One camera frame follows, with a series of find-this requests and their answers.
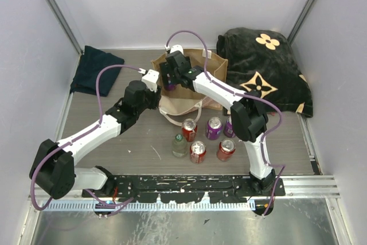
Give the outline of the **red Coke can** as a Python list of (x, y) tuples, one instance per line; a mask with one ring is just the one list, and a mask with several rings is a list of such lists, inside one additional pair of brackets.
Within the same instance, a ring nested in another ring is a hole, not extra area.
[(185, 119), (182, 122), (182, 136), (188, 141), (193, 142), (196, 138), (197, 123), (194, 119)]
[(190, 146), (190, 160), (194, 164), (200, 164), (204, 161), (206, 146), (202, 141), (194, 141)]
[(223, 139), (218, 146), (217, 158), (220, 161), (227, 161), (228, 159), (231, 158), (235, 150), (236, 146), (232, 139), (230, 138)]

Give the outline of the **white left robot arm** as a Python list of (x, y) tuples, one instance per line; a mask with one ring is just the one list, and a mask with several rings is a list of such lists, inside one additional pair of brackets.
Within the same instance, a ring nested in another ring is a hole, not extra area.
[(124, 97), (106, 111), (101, 121), (58, 142), (43, 141), (30, 170), (31, 186), (38, 185), (53, 199), (75, 189), (95, 190), (102, 197), (112, 195), (117, 184), (107, 169), (75, 166), (92, 150), (136, 124), (144, 110), (157, 109), (160, 98), (161, 87), (156, 81), (145, 78), (131, 81)]

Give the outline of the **green cap glass bottle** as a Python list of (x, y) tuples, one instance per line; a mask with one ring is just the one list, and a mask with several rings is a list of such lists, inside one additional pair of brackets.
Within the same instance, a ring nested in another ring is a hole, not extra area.
[(186, 156), (188, 142), (182, 134), (176, 134), (172, 142), (172, 153), (175, 157), (182, 158)]

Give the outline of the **tan burlap canvas bag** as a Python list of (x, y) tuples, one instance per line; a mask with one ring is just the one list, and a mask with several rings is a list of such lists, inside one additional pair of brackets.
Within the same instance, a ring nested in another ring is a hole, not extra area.
[[(207, 71), (215, 78), (225, 82), (227, 78), (228, 60), (220, 57), (211, 50), (204, 49), (184, 49), (184, 55), (190, 58), (190, 63), (203, 67), (205, 54), (208, 54)], [(175, 88), (162, 88), (161, 99), (159, 102), (159, 112), (172, 124), (180, 126), (181, 121), (175, 118), (181, 115), (190, 114), (198, 111), (195, 121), (198, 121), (203, 108), (222, 110), (222, 106), (213, 99), (193, 92), (187, 88), (177, 85)]]

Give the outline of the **purple Fanta can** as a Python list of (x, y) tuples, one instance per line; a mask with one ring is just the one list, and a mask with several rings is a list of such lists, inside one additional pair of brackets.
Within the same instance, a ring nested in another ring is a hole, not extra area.
[(233, 131), (233, 126), (232, 126), (231, 116), (229, 116), (227, 118), (226, 123), (224, 125), (224, 135), (228, 138), (234, 138), (235, 137), (235, 133)]
[(211, 117), (206, 124), (205, 135), (207, 139), (216, 140), (223, 130), (223, 124), (219, 117)]
[(167, 91), (174, 91), (176, 89), (176, 85), (175, 84), (168, 84), (165, 86), (165, 90)]

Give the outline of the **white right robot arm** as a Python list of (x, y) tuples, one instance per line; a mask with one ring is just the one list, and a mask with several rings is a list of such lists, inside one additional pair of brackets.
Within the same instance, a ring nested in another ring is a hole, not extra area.
[(190, 58), (178, 50), (165, 56), (159, 70), (164, 86), (180, 85), (213, 99), (230, 111), (232, 130), (244, 142), (248, 154), (252, 190), (259, 196), (267, 194), (276, 174), (268, 157), (265, 136), (268, 116), (262, 99), (225, 84), (201, 66), (192, 66)]

